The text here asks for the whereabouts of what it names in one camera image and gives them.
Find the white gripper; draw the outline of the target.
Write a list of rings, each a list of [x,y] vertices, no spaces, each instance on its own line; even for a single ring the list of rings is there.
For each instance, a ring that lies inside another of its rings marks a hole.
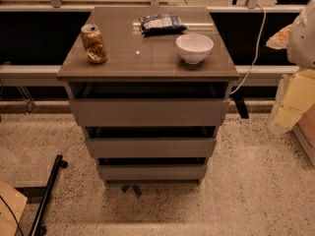
[[[271,36],[266,46],[272,49],[286,49],[291,25]],[[315,104],[315,70],[299,69],[293,75],[283,75],[276,93],[268,124],[276,135],[285,134]]]

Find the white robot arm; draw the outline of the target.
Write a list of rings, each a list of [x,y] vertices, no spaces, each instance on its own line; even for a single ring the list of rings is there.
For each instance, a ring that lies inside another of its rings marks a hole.
[[[279,83],[269,129],[276,135],[290,131],[315,104],[315,0],[267,41],[273,49],[285,49],[287,60],[299,67]]]

